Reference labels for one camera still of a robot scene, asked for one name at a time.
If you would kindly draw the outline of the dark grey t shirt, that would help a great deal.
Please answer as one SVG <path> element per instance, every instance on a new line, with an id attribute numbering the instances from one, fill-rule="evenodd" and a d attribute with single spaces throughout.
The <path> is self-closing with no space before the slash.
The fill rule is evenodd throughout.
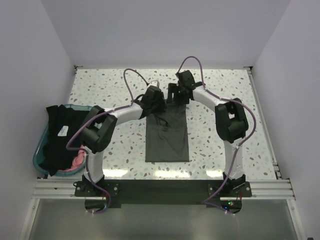
<path id="1" fill-rule="evenodd" d="M 166 111 L 146 117 L 145 162 L 187 163 L 189 159 L 186 105 L 172 102 Z"/>

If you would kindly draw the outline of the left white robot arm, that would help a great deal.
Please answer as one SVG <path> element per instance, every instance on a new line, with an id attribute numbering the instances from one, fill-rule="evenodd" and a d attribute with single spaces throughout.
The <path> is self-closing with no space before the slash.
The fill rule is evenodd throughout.
<path id="1" fill-rule="evenodd" d="M 86 116 L 80 132 L 81 145 L 88 151 L 85 160 L 84 177 L 88 180 L 86 191 L 99 196 L 104 190 L 103 152 L 110 144 L 118 125 L 143 119 L 150 114 L 163 113 L 166 110 L 164 93 L 157 80 L 151 81 L 141 98 L 130 105 L 115 109 L 93 106 Z"/>

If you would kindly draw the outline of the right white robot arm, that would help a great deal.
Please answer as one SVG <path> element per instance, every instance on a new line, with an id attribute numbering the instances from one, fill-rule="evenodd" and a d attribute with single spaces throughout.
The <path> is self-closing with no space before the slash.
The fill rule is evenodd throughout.
<path id="1" fill-rule="evenodd" d="M 235 196 L 246 182 L 240 144 L 249 129 L 244 106 L 240 99 L 227 99 L 210 92 L 203 82 L 195 82 L 189 70 L 175 74 L 178 82 L 168 84 L 166 102 L 187 105 L 196 101 L 212 110 L 215 115 L 216 132 L 224 143 L 225 170 L 223 192 Z"/>

